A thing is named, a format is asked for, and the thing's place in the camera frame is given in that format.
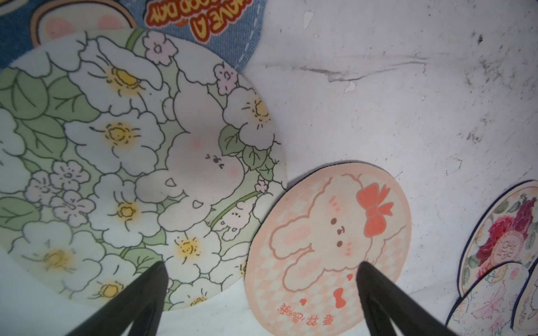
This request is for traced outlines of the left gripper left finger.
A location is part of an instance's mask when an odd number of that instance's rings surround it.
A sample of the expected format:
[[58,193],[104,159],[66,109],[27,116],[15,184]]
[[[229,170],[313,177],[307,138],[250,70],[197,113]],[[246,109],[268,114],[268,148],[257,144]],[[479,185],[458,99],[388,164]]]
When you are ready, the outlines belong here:
[[157,262],[69,335],[156,335],[168,289],[165,263]]

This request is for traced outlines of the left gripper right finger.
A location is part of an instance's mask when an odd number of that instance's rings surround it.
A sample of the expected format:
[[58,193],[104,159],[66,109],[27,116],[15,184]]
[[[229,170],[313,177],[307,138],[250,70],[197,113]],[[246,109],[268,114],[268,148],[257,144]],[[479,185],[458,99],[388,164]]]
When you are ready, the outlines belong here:
[[390,281],[371,263],[360,263],[357,276],[361,308],[371,335],[454,335],[444,324]]

